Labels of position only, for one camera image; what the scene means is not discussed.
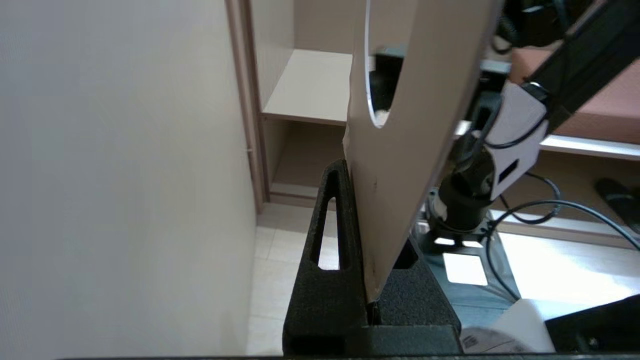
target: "black cable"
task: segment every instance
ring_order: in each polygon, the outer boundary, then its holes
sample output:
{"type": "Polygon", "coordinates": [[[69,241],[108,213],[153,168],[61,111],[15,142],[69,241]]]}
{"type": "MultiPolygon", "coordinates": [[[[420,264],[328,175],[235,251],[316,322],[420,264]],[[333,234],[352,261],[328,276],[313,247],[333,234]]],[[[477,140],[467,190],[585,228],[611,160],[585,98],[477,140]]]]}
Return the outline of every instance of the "black cable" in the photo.
{"type": "Polygon", "coordinates": [[[497,119],[498,114],[500,113],[500,107],[502,106],[502,96],[500,94],[495,94],[492,92],[482,92],[476,101],[476,107],[474,108],[473,114],[471,116],[471,123],[469,124],[469,129],[462,136],[462,149],[464,152],[458,156],[456,161],[456,171],[460,171],[461,168],[467,167],[473,162],[473,159],[476,155],[480,153],[482,150],[482,146],[485,143],[486,137],[489,135],[493,127],[493,123],[495,119],[497,119]],[[480,135],[477,139],[474,140],[472,144],[469,144],[472,141],[472,132],[476,128],[476,125],[480,121],[479,116],[481,110],[490,110],[489,117],[484,119],[484,126],[480,131],[480,135]]]}
{"type": "Polygon", "coordinates": [[[484,144],[487,147],[490,147],[491,149],[508,149],[510,147],[514,147],[518,144],[520,144],[521,142],[523,142],[524,140],[528,139],[528,137],[530,137],[533,133],[536,132],[536,130],[538,130],[538,128],[542,125],[542,123],[546,120],[546,117],[542,117],[540,120],[538,120],[538,122],[532,126],[532,128],[530,128],[526,133],[524,133],[524,135],[522,135],[521,137],[517,138],[516,140],[512,140],[510,142],[506,142],[506,143],[490,143],[488,141],[484,141],[484,144]]]}
{"type": "MultiPolygon", "coordinates": [[[[558,188],[558,185],[556,185],[553,181],[551,181],[550,179],[547,179],[546,177],[542,177],[530,172],[526,172],[525,175],[533,177],[534,179],[538,179],[540,181],[543,181],[545,184],[549,185],[551,187],[551,190],[554,192],[554,199],[555,200],[560,200],[562,198],[562,194],[560,192],[560,188],[558,188]]],[[[502,205],[504,205],[504,207],[508,210],[511,208],[511,206],[509,206],[509,203],[507,203],[507,199],[504,198],[503,195],[500,195],[500,201],[502,201],[502,205]]],[[[560,205],[556,205],[553,210],[549,211],[549,213],[547,213],[545,216],[537,218],[537,219],[525,219],[520,217],[518,214],[514,213],[513,217],[515,217],[519,222],[523,223],[523,224],[527,224],[527,225],[538,225],[538,224],[542,224],[545,223],[549,220],[551,220],[552,218],[556,217],[558,215],[558,213],[560,212],[560,209],[562,207],[560,205]]]]}
{"type": "Polygon", "coordinates": [[[540,205],[564,206],[567,208],[573,208],[576,210],[583,211],[591,215],[592,217],[597,218],[603,223],[611,226],[618,234],[622,235],[624,239],[629,241],[629,243],[631,243],[631,245],[633,245],[637,250],[640,250],[640,241],[636,240],[633,236],[631,236],[628,232],[626,232],[622,227],[620,227],[620,225],[616,224],[613,220],[611,220],[610,218],[607,218],[603,214],[595,211],[594,209],[591,209],[577,202],[566,201],[566,200],[537,200],[537,201],[527,202],[525,204],[518,205],[515,208],[507,210],[495,221],[490,222],[489,230],[487,230],[485,234],[486,243],[484,245],[485,251],[486,251],[487,263],[489,264],[489,268],[491,269],[493,276],[496,278],[496,280],[498,280],[500,285],[502,285],[502,287],[509,293],[509,295],[511,295],[515,300],[520,300],[520,297],[504,282],[504,280],[502,280],[502,278],[498,274],[498,271],[496,271],[493,265],[493,262],[491,261],[490,244],[491,244],[492,234],[497,228],[499,223],[501,223],[504,219],[506,219],[510,215],[513,215],[516,211],[520,211],[525,208],[531,208],[533,206],[540,206],[540,205]]]}

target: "white wall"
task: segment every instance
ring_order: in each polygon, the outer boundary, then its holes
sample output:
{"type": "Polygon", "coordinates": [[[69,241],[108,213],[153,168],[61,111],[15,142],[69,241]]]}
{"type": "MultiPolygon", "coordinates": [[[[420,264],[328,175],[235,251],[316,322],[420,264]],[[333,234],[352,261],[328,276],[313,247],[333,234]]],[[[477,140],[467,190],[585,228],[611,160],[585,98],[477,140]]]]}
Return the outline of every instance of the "white wall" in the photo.
{"type": "Polygon", "coordinates": [[[222,0],[0,3],[0,359],[243,352],[237,96],[222,0]]]}
{"type": "MultiPolygon", "coordinates": [[[[302,0],[295,2],[297,49],[353,52],[354,17],[363,0],[302,0]]],[[[418,0],[371,0],[369,41],[371,51],[379,46],[409,44],[418,0]]]]}
{"type": "Polygon", "coordinates": [[[251,0],[260,106],[269,97],[293,53],[293,0],[251,0]]]}

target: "black stand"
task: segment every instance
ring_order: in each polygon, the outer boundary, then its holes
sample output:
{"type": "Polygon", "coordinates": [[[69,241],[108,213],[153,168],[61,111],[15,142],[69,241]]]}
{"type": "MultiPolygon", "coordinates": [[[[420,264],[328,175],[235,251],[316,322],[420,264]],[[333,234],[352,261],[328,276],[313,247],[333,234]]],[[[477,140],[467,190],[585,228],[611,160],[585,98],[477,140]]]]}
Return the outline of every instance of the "black stand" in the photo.
{"type": "MultiPolygon", "coordinates": [[[[515,302],[509,293],[500,285],[494,274],[490,271],[486,258],[486,239],[488,224],[487,218],[472,232],[456,232],[447,229],[438,221],[437,217],[430,214],[428,204],[432,203],[432,197],[438,190],[432,190],[427,199],[425,212],[419,214],[418,221],[413,230],[413,237],[422,250],[424,259],[438,284],[447,296],[460,318],[463,327],[488,326],[496,321],[500,315],[509,309],[515,302]],[[451,244],[437,243],[437,239],[450,240],[451,244]],[[487,286],[460,284],[450,282],[447,278],[443,253],[459,254],[479,257],[484,268],[487,286]]],[[[500,237],[496,232],[492,234],[490,245],[491,259],[496,271],[502,280],[516,293],[516,285],[507,255],[500,237]]]]}
{"type": "Polygon", "coordinates": [[[286,356],[460,354],[460,321],[408,240],[380,299],[366,304],[355,200],[346,162],[324,171],[282,333],[286,356]],[[340,270],[322,270],[327,204],[335,197],[340,270]]]}

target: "black textured bracket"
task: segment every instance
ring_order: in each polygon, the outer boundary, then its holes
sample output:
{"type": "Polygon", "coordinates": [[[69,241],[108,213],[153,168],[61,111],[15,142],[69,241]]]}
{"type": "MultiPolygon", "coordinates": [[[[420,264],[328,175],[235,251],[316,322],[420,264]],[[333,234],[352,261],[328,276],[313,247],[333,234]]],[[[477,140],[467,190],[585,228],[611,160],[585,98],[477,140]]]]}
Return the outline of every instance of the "black textured bracket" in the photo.
{"type": "Polygon", "coordinates": [[[379,301],[366,304],[355,198],[344,160],[325,171],[282,332],[286,356],[460,354],[460,321],[407,241],[379,301]],[[336,200],[340,270],[322,270],[327,205],[336,200]]]}
{"type": "Polygon", "coordinates": [[[343,354],[345,337],[367,325],[355,200],[344,160],[325,170],[285,318],[285,354],[343,354]],[[335,197],[340,270],[318,267],[329,200],[335,197]]]}
{"type": "Polygon", "coordinates": [[[637,352],[640,295],[545,322],[558,352],[637,352]]]}

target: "black base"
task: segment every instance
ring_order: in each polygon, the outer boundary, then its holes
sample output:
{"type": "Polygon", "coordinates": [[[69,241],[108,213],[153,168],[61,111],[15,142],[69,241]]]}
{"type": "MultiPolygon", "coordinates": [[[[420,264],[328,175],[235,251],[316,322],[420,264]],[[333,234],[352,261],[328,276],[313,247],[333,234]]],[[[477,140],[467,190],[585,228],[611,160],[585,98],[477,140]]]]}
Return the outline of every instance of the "black base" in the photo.
{"type": "Polygon", "coordinates": [[[559,352],[637,352],[640,295],[545,322],[559,352]]]}
{"type": "Polygon", "coordinates": [[[380,299],[366,304],[362,253],[346,162],[324,171],[282,333],[286,356],[460,354],[460,321],[412,241],[380,299]],[[328,201],[335,197],[340,270],[318,267],[328,201]]]}
{"type": "MultiPolygon", "coordinates": [[[[488,326],[496,321],[500,315],[509,309],[515,302],[507,291],[500,285],[491,272],[486,258],[486,232],[489,228],[490,218],[487,214],[484,220],[473,231],[456,231],[449,229],[435,215],[432,215],[430,204],[437,196],[438,189],[430,191],[425,204],[425,210],[418,215],[413,237],[419,244],[424,259],[429,265],[433,275],[438,279],[438,284],[444,293],[463,327],[488,326]],[[437,239],[452,240],[452,245],[437,244],[437,239]],[[466,243],[480,244],[482,247],[465,246],[466,243]],[[469,256],[478,256],[484,268],[487,286],[458,284],[450,282],[447,278],[442,254],[448,252],[469,256]]],[[[509,261],[504,247],[497,233],[492,234],[491,259],[496,271],[504,282],[517,294],[518,287],[515,283],[509,261]]]]}

